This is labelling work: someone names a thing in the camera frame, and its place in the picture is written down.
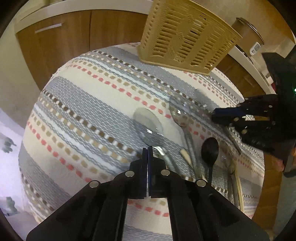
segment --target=countertop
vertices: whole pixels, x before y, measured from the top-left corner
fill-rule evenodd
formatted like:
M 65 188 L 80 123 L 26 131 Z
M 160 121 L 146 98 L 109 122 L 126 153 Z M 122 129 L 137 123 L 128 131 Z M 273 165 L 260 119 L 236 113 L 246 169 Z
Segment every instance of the countertop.
M 31 13 L 15 23 L 15 33 L 41 20 L 75 11 L 91 9 L 112 9 L 148 14 L 152 1 L 150 0 L 67 0 L 58 2 Z M 273 88 L 267 84 L 255 66 L 236 47 L 228 53 L 258 82 L 266 94 L 275 94 Z

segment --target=yellow plastic basket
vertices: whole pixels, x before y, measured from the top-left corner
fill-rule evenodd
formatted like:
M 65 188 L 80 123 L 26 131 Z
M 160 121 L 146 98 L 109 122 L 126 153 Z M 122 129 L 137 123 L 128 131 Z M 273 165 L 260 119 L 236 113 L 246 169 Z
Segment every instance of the yellow plastic basket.
M 141 44 L 147 64 L 208 75 L 241 36 L 221 18 L 190 0 L 154 0 Z

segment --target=striped tablecloth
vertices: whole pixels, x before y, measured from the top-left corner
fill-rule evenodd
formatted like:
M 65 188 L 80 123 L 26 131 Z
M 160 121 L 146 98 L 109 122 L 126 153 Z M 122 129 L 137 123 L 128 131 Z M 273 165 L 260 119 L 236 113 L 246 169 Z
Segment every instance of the striped tablecloth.
M 234 107 L 243 101 L 241 93 L 219 70 L 203 76 L 143 64 L 137 57 L 137 45 L 82 54 L 58 69 L 41 92 L 19 154 L 25 192 L 38 222 L 90 180 L 112 180 L 138 158 L 146 145 L 133 126 L 137 108 L 151 110 L 160 120 L 163 146 L 188 179 L 193 173 L 179 152 L 186 144 L 181 128 L 171 118 L 170 96 L 178 94 L 188 101 L 194 93 L 199 103 L 211 108 Z M 232 146 L 202 110 L 196 113 L 189 129 L 197 153 L 208 137 Z M 235 161 L 244 213 L 251 218 L 264 178 L 263 154 L 240 146 L 243 154 L 236 155 Z M 227 171 L 220 158 L 214 165 L 213 186 L 227 197 Z M 166 199 L 129 200 L 128 204 L 124 240 L 172 239 Z

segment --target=beige wall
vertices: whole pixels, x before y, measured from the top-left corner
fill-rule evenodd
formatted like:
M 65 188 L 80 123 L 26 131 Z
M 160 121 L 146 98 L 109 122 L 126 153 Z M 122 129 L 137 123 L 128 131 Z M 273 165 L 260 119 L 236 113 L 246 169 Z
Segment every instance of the beige wall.
M 18 14 L 29 11 L 40 5 L 40 2 L 30 0 Z M 15 18 L 0 38 L 0 108 L 16 123 L 25 127 L 40 91 L 15 37 Z
M 294 47 L 292 32 L 280 13 L 267 0 L 194 0 L 218 15 L 229 25 L 241 17 L 253 24 L 265 44 L 260 52 L 277 52 L 283 57 Z M 266 68 L 265 62 L 257 53 L 253 56 L 259 70 Z

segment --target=silver screw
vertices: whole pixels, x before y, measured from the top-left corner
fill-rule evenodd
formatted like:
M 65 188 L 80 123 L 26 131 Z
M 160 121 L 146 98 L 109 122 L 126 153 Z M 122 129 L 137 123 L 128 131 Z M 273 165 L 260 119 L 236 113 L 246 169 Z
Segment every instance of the silver screw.
M 160 172 L 163 176 L 168 176 L 170 174 L 170 171 L 167 170 L 167 169 L 163 169 L 161 172 Z
M 203 188 L 207 183 L 205 182 L 205 180 L 199 179 L 199 180 L 196 181 L 196 184 L 199 187 Z
M 134 173 L 133 171 L 127 171 L 127 172 L 126 172 L 126 176 L 127 176 L 127 177 L 133 177 L 134 174 L 135 174 L 135 173 Z
M 99 185 L 99 182 L 98 182 L 98 181 L 91 181 L 91 182 L 89 183 L 89 186 L 90 186 L 91 188 L 96 188 L 98 185 Z

